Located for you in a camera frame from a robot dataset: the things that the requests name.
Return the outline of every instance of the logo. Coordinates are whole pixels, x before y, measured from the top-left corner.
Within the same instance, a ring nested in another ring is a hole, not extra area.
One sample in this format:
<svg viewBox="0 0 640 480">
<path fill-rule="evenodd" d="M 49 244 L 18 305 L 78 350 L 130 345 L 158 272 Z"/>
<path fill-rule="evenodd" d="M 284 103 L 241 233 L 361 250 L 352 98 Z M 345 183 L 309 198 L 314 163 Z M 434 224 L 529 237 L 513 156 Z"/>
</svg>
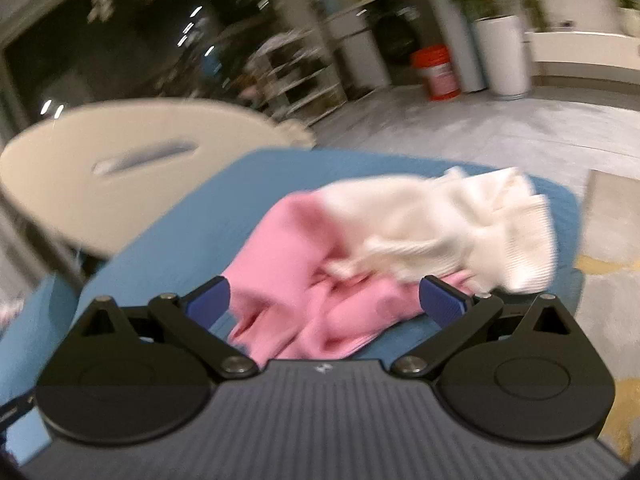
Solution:
<svg viewBox="0 0 640 480">
<path fill-rule="evenodd" d="M 329 363 L 322 363 L 321 365 L 315 366 L 316 372 L 320 372 L 321 374 L 325 374 L 334 369 Z"/>
</svg>

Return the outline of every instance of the white cabinet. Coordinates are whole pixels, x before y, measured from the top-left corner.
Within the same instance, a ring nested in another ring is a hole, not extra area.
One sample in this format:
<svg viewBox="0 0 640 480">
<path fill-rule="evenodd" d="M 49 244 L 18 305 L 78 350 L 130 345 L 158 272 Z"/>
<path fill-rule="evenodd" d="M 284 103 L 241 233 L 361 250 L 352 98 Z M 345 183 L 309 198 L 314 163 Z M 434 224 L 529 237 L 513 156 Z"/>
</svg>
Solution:
<svg viewBox="0 0 640 480">
<path fill-rule="evenodd" d="M 358 7 L 327 21 L 327 28 L 342 49 L 357 86 L 384 88 L 391 85 L 385 62 L 373 33 L 367 28 L 364 9 Z"/>
</svg>

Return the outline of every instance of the potted plant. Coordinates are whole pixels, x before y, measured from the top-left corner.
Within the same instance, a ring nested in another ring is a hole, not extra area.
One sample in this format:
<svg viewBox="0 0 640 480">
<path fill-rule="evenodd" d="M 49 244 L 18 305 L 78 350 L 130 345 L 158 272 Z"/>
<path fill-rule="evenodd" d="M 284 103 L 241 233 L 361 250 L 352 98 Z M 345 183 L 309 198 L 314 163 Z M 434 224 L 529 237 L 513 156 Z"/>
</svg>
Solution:
<svg viewBox="0 0 640 480">
<path fill-rule="evenodd" d="M 478 50 L 492 92 L 503 99 L 524 96 L 530 89 L 522 26 L 511 12 L 518 0 L 454 0 L 474 24 Z M 540 0 L 521 0 L 531 21 L 546 30 Z"/>
<path fill-rule="evenodd" d="M 625 34 L 640 36 L 640 12 L 638 0 L 616 0 L 620 26 Z"/>
</svg>

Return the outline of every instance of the metal shelving unit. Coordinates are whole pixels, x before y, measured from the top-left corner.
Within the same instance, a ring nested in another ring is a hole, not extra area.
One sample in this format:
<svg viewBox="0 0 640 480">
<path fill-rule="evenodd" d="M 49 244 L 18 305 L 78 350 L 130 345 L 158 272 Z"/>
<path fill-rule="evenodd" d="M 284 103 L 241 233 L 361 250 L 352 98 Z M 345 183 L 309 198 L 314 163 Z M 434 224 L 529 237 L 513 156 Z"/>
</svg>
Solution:
<svg viewBox="0 0 640 480">
<path fill-rule="evenodd" d="M 311 32 L 291 32 L 290 38 L 283 35 L 281 41 L 259 50 L 252 60 L 256 79 L 276 120 L 298 119 L 311 126 L 347 101 L 333 64 L 321 56 L 318 46 L 309 44 Z"/>
</svg>

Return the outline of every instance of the metal pivot screw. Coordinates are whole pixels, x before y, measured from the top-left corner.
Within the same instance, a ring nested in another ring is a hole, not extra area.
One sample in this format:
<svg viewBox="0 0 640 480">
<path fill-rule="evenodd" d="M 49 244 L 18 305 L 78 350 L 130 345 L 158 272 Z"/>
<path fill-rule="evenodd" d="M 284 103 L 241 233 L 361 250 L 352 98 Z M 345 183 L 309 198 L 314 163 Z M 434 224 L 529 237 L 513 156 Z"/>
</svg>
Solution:
<svg viewBox="0 0 640 480">
<path fill-rule="evenodd" d="M 405 355 L 394 362 L 394 370 L 401 374 L 412 376 L 426 370 L 427 361 L 415 355 Z"/>
<path fill-rule="evenodd" d="M 233 355 L 222 361 L 222 369 L 233 375 L 241 375 L 247 373 L 254 368 L 255 364 L 248 357 L 242 355 Z"/>
</svg>

